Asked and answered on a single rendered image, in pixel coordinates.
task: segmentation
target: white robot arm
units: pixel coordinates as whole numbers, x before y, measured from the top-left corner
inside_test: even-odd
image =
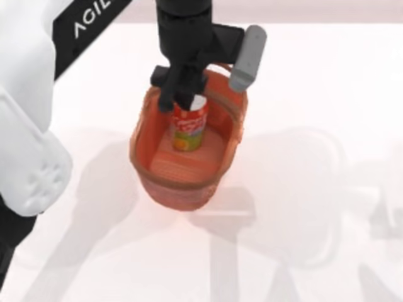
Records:
[[[0,193],[24,217],[54,204],[71,176],[72,160],[48,130],[56,56],[52,24],[71,2],[0,3]]]

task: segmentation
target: woven basket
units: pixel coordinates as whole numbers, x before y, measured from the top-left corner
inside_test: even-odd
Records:
[[[158,110],[161,90],[151,87],[137,127],[130,139],[130,161],[150,197],[159,204],[180,211],[204,206],[217,190],[232,164],[241,142],[247,109],[247,94],[229,87],[227,75],[206,70],[204,92],[209,102],[207,126],[198,150],[179,152],[172,146],[171,113]]]

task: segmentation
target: soda can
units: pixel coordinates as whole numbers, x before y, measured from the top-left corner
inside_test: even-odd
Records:
[[[179,151],[194,151],[202,144],[203,132],[207,123],[207,98],[196,95],[190,110],[174,104],[173,147]]]

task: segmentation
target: can label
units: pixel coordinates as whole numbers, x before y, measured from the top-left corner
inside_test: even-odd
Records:
[[[207,122],[207,103],[199,110],[185,111],[177,104],[173,111],[173,145],[180,151],[193,151],[202,144]]]

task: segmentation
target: white table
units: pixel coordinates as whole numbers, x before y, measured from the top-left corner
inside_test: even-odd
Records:
[[[156,26],[107,29],[57,83],[72,181],[17,250],[2,301],[403,301],[403,26],[266,29],[244,141],[193,214],[155,204],[127,159],[166,63]]]

